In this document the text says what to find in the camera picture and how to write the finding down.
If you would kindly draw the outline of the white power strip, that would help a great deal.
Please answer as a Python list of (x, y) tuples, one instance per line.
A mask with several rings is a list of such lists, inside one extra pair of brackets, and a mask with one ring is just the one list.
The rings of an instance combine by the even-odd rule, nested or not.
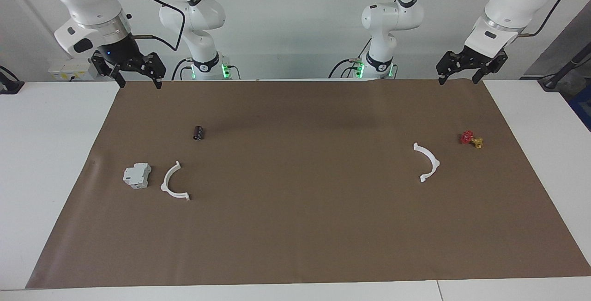
[(94, 81), (99, 78), (95, 66), (85, 58), (53, 62), (47, 72), (57, 81)]

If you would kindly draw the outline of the brown paper table mat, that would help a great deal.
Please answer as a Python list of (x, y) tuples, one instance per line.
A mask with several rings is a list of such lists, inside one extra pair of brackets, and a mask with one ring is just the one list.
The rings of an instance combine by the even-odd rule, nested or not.
[[(440, 161), (424, 183), (414, 143)], [(190, 201), (160, 189), (176, 161)], [(122, 180), (135, 163), (145, 189)], [(591, 266), (484, 84), (136, 82), (27, 288), (577, 276)]]

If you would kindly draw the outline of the grey circuit breaker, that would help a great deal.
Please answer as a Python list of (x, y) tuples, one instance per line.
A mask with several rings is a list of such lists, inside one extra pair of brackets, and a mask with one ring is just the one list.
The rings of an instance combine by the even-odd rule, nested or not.
[(148, 178), (151, 166), (148, 163), (135, 163), (124, 171), (122, 180), (132, 189), (145, 189), (148, 187)]

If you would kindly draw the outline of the red and brass valve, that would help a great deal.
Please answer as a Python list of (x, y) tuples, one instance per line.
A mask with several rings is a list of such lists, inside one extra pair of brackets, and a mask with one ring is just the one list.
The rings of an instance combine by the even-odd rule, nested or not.
[(483, 139), (481, 137), (476, 137), (472, 131), (465, 131), (463, 132), (460, 137), (459, 141), (461, 144), (469, 144), (475, 148), (482, 148), (483, 147)]

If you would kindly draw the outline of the black table clamp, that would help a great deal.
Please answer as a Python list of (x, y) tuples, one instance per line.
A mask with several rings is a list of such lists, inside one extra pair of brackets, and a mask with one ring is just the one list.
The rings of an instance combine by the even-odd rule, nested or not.
[(24, 84), (11, 70), (0, 65), (0, 95), (15, 95)]

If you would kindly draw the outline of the black stand leg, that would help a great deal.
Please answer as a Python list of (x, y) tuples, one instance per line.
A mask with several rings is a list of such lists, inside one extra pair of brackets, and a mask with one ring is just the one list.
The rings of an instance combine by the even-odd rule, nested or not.
[(538, 84), (544, 91), (558, 91), (557, 85), (569, 72), (585, 65), (591, 60), (591, 42), (587, 43), (566, 65), (564, 65), (558, 72), (542, 76), (537, 80)]

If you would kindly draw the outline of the white half-ring pipe clamp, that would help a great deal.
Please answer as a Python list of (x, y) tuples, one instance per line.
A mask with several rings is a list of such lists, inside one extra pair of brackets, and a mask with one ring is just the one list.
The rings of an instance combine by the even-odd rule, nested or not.
[(190, 201), (190, 195), (188, 193), (176, 193), (173, 190), (170, 189), (169, 187), (169, 181), (172, 177), (173, 174), (175, 174), (176, 171), (179, 171), (181, 169), (181, 164), (179, 161), (176, 161), (175, 165), (173, 165), (164, 175), (164, 180), (160, 185), (160, 189), (161, 191), (169, 194), (169, 196), (176, 198), (176, 199), (185, 199), (186, 201)]
[(426, 182), (426, 180), (428, 178), (430, 178), (431, 176), (433, 176), (435, 174), (435, 172), (437, 171), (437, 169), (440, 166), (440, 161), (435, 157), (435, 155), (429, 149), (427, 149), (426, 147), (420, 146), (418, 143), (414, 143), (412, 145), (412, 148), (414, 151), (420, 152), (424, 156), (426, 156), (426, 158), (428, 158), (428, 160), (431, 163), (431, 170), (426, 174), (420, 175), (420, 177), (419, 177), (420, 182), (424, 183), (424, 182)]

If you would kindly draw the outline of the blue crate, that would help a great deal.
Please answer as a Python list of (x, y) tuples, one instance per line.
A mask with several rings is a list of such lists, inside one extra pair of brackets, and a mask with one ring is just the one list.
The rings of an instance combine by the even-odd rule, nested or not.
[(572, 97), (568, 105), (591, 132), (591, 84)]

